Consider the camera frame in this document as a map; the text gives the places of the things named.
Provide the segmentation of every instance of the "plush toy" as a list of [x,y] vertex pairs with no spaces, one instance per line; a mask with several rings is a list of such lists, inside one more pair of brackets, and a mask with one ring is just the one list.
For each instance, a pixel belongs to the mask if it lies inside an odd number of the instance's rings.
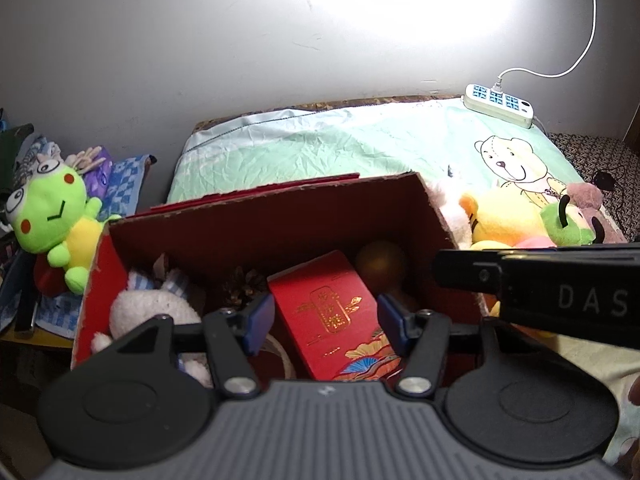
[[451,176],[427,183],[427,193],[434,208],[440,211],[457,248],[471,247],[469,217],[460,205],[462,184]]
[[98,198],[87,201],[84,182],[73,169],[49,159],[9,196],[5,209],[20,246],[47,253],[51,267],[65,269],[69,290],[82,294],[104,225],[95,219],[101,206]]
[[[168,290],[123,290],[111,305],[111,336],[97,332],[91,341],[93,353],[107,348],[113,339],[122,337],[138,325],[158,314],[168,314],[175,324],[200,323],[200,316],[184,298]],[[204,354],[181,354],[184,371],[203,386],[211,387],[211,375]]]
[[567,184],[566,192],[571,197],[571,204],[574,204],[580,209],[588,225],[593,225],[593,218],[596,218],[600,225],[602,225],[604,229],[604,240],[602,243],[626,243],[624,235],[607,220],[600,210],[602,207],[602,192],[596,186],[589,182]]
[[594,230],[597,231],[594,236],[580,210],[569,204],[569,200],[568,194],[562,195],[558,202],[549,204],[540,211],[549,238],[560,247],[587,245],[594,240],[602,243],[604,230],[598,219],[594,218],[593,221]]
[[[491,311],[489,312],[489,316],[492,317],[500,317],[500,301],[496,301],[494,303],[494,306],[492,307]],[[536,330],[535,328],[529,328],[527,326],[521,326],[521,325],[516,325],[515,323],[512,323],[512,325],[514,327],[516,327],[517,329],[521,330],[522,332],[524,332],[525,334],[535,338],[535,339],[550,339],[552,337],[555,337],[557,334],[554,334],[553,332],[546,332],[545,330]]]
[[556,244],[548,236],[533,236],[516,244],[516,249],[545,249]]
[[471,224],[473,249],[484,242],[483,249],[514,247],[533,237],[545,237],[540,209],[525,196],[508,187],[490,189],[475,197],[465,193],[460,198]]

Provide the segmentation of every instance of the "white power cord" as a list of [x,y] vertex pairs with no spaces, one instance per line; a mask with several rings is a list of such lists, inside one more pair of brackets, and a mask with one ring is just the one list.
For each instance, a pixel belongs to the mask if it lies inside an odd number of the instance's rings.
[[537,118],[536,116],[533,116],[533,122],[538,123],[538,126],[540,127],[540,130],[542,130],[542,133],[544,133],[546,135],[545,125],[542,124],[542,121],[539,118]]
[[502,92],[502,78],[505,74],[509,72],[526,72],[529,74],[537,75],[538,77],[546,77],[551,79],[556,77],[562,77],[563,75],[567,75],[569,72],[573,71],[573,69],[578,66],[578,63],[582,61],[582,58],[586,56],[587,52],[591,47],[591,43],[593,43],[593,37],[595,33],[596,33],[596,0],[593,0],[593,25],[591,26],[591,37],[589,38],[589,43],[587,43],[587,47],[584,49],[584,52],[580,55],[580,57],[572,65],[570,69],[565,70],[564,72],[559,74],[541,74],[539,72],[534,72],[533,70],[529,70],[528,68],[521,68],[521,67],[508,68],[507,70],[503,70],[502,72],[500,72],[500,75],[498,76],[498,79],[495,82],[493,90],[496,92]]

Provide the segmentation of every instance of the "white bunny plush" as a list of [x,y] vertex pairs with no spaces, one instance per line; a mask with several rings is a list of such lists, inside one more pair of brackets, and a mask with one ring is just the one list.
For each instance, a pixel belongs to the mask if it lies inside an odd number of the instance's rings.
[[[178,269],[169,272],[162,288],[155,290],[153,282],[140,273],[132,271],[129,275],[129,289],[135,283],[143,283],[142,290],[123,290],[113,301],[109,315],[111,336],[97,332],[91,342],[93,353],[99,352],[111,344],[113,339],[122,337],[135,327],[153,316],[167,314],[175,324],[199,323],[200,316],[184,299],[186,295],[186,277]],[[203,353],[181,354],[184,371],[207,388],[212,387],[211,375],[207,367],[207,358]]]
[[460,205],[460,197],[464,191],[464,186],[452,174],[450,167],[448,173],[449,176],[426,184],[429,199],[431,205],[440,211],[447,223],[457,248],[468,249],[471,247],[471,226],[465,210]]

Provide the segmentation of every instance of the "red cardboard box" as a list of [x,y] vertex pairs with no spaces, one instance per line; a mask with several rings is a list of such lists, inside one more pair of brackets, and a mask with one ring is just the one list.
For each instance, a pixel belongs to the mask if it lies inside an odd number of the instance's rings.
[[[222,306],[217,291],[236,266],[269,275],[333,250],[353,261],[361,247],[379,239],[404,249],[410,264],[404,289],[421,308],[443,312],[454,322],[479,321],[474,294],[439,288],[431,278],[434,255],[453,244],[418,174],[299,184],[230,194],[106,226],[82,305],[72,366],[90,356],[95,332],[108,332],[110,306],[126,288],[129,269],[149,270],[163,253],[207,291],[208,312]],[[305,368],[295,346],[284,340],[280,320],[272,333],[304,377]],[[456,360],[449,363],[456,366]],[[260,376],[260,363],[254,366]]]

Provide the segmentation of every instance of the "cartoon bear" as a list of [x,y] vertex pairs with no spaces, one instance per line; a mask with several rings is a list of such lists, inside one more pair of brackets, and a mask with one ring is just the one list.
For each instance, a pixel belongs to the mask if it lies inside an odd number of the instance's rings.
[[538,207],[557,202],[566,193],[565,184],[548,172],[526,140],[491,136],[475,146],[489,169],[506,180],[503,187],[519,188]]

